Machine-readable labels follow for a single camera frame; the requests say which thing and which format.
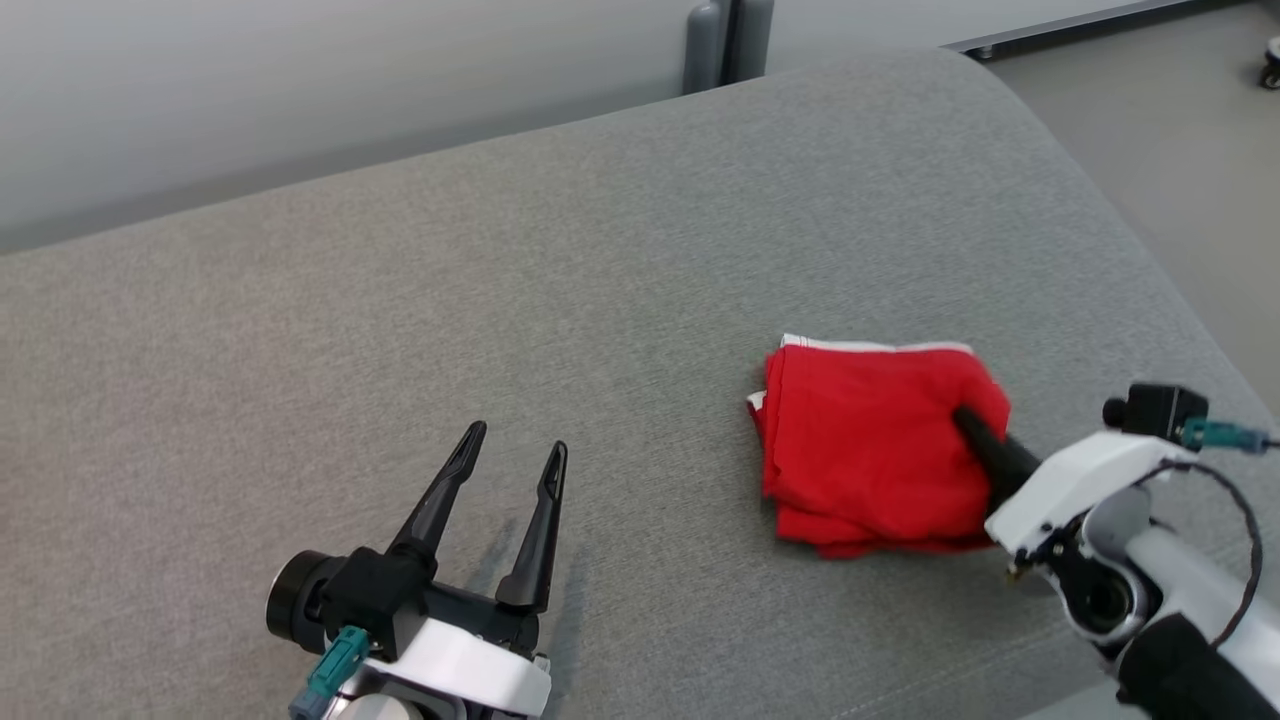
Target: floor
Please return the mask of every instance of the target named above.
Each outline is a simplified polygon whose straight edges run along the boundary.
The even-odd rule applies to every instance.
[[[1240,4],[988,64],[1146,241],[1280,415],[1280,92],[1257,87],[1280,3]]]

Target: red cloth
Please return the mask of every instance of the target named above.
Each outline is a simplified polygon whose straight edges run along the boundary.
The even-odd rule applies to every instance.
[[[780,538],[823,557],[989,544],[987,477],[951,413],[968,405],[1004,438],[1010,407],[970,352],[785,345],[765,368],[753,415]]]

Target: white wall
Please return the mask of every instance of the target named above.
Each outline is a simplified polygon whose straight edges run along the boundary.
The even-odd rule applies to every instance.
[[[0,233],[58,234],[68,215],[92,229],[210,178],[256,190],[264,168],[278,184],[671,97],[691,5],[4,0]]]

